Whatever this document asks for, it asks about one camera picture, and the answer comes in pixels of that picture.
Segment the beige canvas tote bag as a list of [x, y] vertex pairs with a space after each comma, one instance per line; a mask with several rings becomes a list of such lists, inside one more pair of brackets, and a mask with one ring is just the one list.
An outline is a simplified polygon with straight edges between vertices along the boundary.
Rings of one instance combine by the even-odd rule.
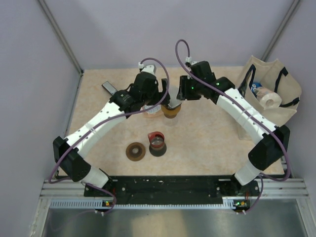
[[[259, 96], [251, 90], [253, 84], [276, 93], [281, 98], [277, 107], [272, 102], [262, 105]], [[265, 118], [281, 127], [297, 112], [302, 89], [279, 60], [264, 62], [251, 56], [236, 81], [236, 88], [246, 101]]]

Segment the black toothpaste box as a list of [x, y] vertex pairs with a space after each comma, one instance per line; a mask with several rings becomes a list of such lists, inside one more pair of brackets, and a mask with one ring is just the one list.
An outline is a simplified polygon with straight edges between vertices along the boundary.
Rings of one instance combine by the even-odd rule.
[[102, 84], [102, 87], [111, 95], [113, 96], [118, 90], [109, 82], [106, 81]]

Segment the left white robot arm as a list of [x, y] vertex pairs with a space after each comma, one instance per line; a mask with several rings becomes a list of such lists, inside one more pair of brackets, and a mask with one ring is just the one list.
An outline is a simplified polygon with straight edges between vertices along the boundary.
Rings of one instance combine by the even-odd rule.
[[131, 115], [144, 113], [145, 105], [152, 108], [168, 105], [170, 77], [162, 79], [161, 82], [162, 91], [159, 91], [158, 80], [154, 73], [139, 72], [133, 83], [110, 97], [105, 106], [76, 132], [65, 138], [58, 136], [54, 139], [53, 153], [56, 168], [62, 169], [67, 174], [65, 180], [92, 184], [96, 192], [102, 196], [111, 192], [112, 184], [107, 173], [94, 168], [84, 158], [113, 127]]

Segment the clear glass carafe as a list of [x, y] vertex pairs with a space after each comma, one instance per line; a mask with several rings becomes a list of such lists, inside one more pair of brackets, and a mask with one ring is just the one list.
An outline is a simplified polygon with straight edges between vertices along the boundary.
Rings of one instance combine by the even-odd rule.
[[163, 123], [164, 123], [164, 125], [171, 127], [171, 126], [176, 126], [178, 121], [179, 121], [178, 116], [165, 117], [163, 120]]

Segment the white coffee filter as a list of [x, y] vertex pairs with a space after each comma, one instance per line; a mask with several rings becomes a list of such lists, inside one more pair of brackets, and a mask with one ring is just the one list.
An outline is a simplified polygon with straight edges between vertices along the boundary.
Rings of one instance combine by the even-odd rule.
[[170, 94], [169, 104], [176, 104], [176, 103], [182, 103], [182, 101], [177, 99], [177, 94]]

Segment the clear ribbed glass dripper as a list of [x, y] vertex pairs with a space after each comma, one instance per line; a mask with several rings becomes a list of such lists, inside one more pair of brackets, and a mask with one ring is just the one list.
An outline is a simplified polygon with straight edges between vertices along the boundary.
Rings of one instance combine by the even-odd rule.
[[182, 103], [176, 103], [176, 104], [168, 104], [168, 105], [162, 105], [161, 110], [162, 111], [174, 111], [174, 110], [179, 110], [181, 107]]

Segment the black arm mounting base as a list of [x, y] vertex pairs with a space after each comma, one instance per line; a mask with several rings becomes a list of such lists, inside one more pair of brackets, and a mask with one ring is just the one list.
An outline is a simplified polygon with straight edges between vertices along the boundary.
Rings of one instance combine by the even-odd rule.
[[257, 181], [240, 185], [230, 175], [113, 176], [105, 189], [118, 204], [222, 204], [223, 197], [259, 195]]

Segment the white paper roll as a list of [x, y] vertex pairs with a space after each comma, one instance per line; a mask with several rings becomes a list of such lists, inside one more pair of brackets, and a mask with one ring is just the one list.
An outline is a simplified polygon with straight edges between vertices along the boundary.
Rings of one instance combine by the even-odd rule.
[[265, 93], [259, 100], [259, 104], [266, 109], [278, 108], [282, 103], [282, 98], [275, 92]]

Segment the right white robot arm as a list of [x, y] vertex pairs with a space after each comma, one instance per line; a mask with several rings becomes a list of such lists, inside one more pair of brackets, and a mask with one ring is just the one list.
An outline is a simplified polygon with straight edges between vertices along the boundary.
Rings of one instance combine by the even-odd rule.
[[207, 61], [181, 63], [187, 73], [180, 79], [178, 98], [180, 100], [210, 99], [225, 110], [254, 142], [254, 148], [248, 153], [245, 165], [237, 171], [230, 183], [235, 195], [243, 195], [249, 188], [248, 183], [281, 157], [288, 159], [290, 130], [281, 127], [260, 114], [242, 96], [235, 85], [226, 77], [217, 79]]

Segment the pink liquid bottle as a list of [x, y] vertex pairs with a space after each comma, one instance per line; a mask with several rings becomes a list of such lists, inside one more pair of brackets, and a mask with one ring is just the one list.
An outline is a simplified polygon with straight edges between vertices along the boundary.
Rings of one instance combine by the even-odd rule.
[[143, 110], [147, 110], [146, 112], [143, 112], [143, 115], [146, 118], [156, 118], [163, 115], [161, 105], [158, 105], [156, 107], [145, 105], [143, 107]]

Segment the red rimmed glass carafe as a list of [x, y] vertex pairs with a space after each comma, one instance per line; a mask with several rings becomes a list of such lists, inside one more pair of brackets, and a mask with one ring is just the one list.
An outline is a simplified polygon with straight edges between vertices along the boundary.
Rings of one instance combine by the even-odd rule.
[[150, 142], [149, 151], [153, 156], [161, 157], [166, 153], [167, 146], [165, 143], [165, 137], [161, 132], [155, 131], [148, 133], [148, 139]]

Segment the blue snack package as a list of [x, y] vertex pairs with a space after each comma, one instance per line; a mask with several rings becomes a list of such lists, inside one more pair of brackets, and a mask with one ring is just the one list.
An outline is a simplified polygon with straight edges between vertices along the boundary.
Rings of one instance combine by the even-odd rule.
[[259, 82], [253, 82], [250, 86], [250, 90], [255, 97], [257, 97], [257, 89], [260, 87], [262, 87], [262, 85]]

